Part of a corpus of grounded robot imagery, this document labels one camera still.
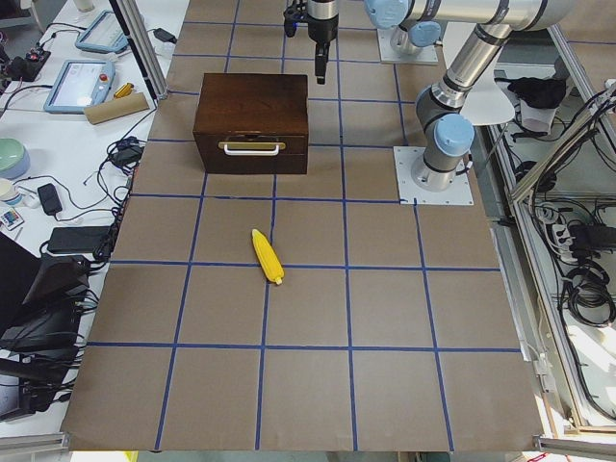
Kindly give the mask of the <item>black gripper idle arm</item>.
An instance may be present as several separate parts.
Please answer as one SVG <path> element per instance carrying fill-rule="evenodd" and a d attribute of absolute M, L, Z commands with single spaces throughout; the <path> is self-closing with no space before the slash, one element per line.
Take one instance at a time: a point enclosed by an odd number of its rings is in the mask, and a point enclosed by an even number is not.
<path fill-rule="evenodd" d="M 337 0 L 308 0 L 306 20 L 309 37 L 316 43 L 315 76 L 318 85 L 326 83 L 329 43 L 337 37 L 339 6 Z"/>

